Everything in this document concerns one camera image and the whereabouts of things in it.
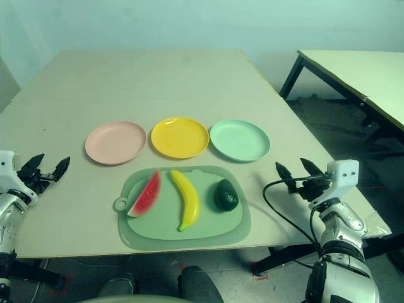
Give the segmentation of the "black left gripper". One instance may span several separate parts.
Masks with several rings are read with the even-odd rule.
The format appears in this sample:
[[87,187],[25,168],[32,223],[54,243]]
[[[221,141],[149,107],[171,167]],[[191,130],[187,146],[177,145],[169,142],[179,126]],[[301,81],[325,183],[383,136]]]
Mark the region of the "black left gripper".
[[18,172],[18,177],[23,181],[26,187],[30,188],[36,194],[42,194],[52,182],[57,182],[67,171],[70,164],[70,157],[62,159],[53,173],[42,174],[38,166],[40,165],[44,154],[32,157]]

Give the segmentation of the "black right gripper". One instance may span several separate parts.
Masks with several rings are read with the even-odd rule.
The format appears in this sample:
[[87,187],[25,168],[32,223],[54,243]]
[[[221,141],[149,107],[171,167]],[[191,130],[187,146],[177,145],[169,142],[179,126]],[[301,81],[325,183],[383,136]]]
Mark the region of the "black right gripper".
[[300,158],[300,161],[309,177],[293,178],[290,171],[279,162],[275,162],[276,171],[287,185],[289,193],[297,193],[307,201],[314,201],[329,188],[330,181],[313,162],[305,158]]

